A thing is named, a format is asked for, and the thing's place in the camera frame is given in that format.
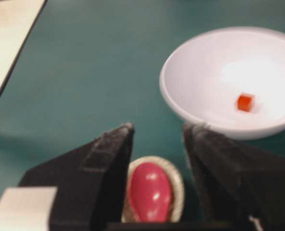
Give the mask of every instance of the white paper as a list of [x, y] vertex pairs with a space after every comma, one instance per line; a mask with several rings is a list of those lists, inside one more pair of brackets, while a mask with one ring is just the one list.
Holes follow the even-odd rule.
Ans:
[[0, 0], [0, 89], [44, 0]]

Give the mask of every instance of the pink spoon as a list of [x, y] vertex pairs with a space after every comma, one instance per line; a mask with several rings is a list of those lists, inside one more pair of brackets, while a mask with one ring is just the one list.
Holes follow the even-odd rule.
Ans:
[[171, 186], [165, 171], [151, 162], [137, 166], [128, 186], [128, 199], [137, 221], [166, 222]]

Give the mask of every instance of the white block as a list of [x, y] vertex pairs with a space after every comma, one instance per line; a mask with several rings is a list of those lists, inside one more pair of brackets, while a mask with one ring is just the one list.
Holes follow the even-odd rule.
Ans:
[[57, 187], [8, 188], [0, 199], [0, 231], [48, 231]]

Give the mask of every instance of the red cube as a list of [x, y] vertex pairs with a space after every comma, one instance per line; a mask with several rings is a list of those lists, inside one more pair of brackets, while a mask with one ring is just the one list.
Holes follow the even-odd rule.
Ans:
[[237, 101], [239, 110], [249, 112], [253, 106], [253, 95], [242, 93]]

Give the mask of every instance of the teal surface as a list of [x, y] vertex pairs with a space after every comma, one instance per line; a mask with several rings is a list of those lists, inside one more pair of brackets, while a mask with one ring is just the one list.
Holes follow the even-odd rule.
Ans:
[[[0, 98], [0, 196], [28, 168], [129, 121], [132, 159], [172, 161], [186, 184], [182, 219], [201, 219], [182, 121], [158, 78], [181, 43], [227, 26], [285, 33], [285, 0], [49, 0]], [[285, 155], [285, 131], [248, 143]]]

